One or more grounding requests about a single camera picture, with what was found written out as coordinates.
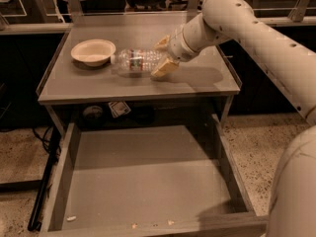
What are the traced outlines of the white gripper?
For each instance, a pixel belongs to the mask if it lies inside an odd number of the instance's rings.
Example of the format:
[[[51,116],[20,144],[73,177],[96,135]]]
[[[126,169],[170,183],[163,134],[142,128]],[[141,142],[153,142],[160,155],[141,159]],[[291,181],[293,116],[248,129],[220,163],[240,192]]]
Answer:
[[[166,51],[169,56],[163,56],[151,72],[155,78],[163,77],[179,68],[179,62],[189,62],[198,56],[185,41],[184,25],[177,27],[171,35],[161,38],[155,45],[154,49]]]

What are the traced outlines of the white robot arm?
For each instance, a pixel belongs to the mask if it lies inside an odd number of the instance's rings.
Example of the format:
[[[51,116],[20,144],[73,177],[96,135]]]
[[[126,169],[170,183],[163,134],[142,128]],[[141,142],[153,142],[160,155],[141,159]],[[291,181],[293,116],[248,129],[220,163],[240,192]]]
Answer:
[[[273,181],[267,237],[316,237],[316,53],[254,16],[245,0],[203,0],[201,12],[155,48],[163,77],[200,52],[235,40],[268,72],[310,127],[281,155]]]

